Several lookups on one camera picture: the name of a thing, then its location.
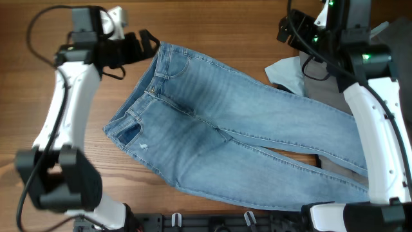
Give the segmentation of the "light blue denim jeans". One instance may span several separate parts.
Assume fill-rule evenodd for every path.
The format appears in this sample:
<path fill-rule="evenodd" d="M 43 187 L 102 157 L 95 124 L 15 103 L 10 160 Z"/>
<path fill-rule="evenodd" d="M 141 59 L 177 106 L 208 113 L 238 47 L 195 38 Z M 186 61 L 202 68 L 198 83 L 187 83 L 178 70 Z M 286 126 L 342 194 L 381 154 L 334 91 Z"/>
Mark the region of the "light blue denim jeans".
<path fill-rule="evenodd" d="M 123 152 L 191 195 L 286 211 L 369 199 L 365 185 L 282 155 L 319 155 L 366 177 L 351 115 L 182 46 L 160 45 L 104 132 Z"/>

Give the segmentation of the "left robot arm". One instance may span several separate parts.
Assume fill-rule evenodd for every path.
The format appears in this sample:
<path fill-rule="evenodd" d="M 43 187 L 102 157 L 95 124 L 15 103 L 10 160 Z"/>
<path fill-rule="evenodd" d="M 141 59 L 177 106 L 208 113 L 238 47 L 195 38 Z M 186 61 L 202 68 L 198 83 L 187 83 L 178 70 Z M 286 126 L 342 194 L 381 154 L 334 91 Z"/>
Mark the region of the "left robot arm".
<path fill-rule="evenodd" d="M 147 30 L 125 33 L 119 6 L 73 6 L 71 16 L 73 28 L 49 62 L 55 89 L 46 120 L 32 148 L 15 156 L 21 198 L 65 214 L 75 231 L 141 231 L 130 207 L 103 192 L 100 173 L 84 155 L 84 136 L 104 68 L 152 58 L 160 41 Z"/>

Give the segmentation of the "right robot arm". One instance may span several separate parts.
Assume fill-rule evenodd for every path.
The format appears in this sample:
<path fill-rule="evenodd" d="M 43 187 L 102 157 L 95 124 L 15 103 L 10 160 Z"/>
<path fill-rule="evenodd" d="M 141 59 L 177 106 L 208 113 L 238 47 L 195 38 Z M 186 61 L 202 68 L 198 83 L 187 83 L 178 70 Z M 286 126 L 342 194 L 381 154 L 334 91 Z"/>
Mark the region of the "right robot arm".
<path fill-rule="evenodd" d="M 287 8 L 278 39 L 323 61 L 355 118 L 369 201 L 316 203 L 302 209 L 306 231 L 410 231 L 411 146 L 390 49 L 370 43 L 369 1 L 326 1 L 325 26 Z"/>

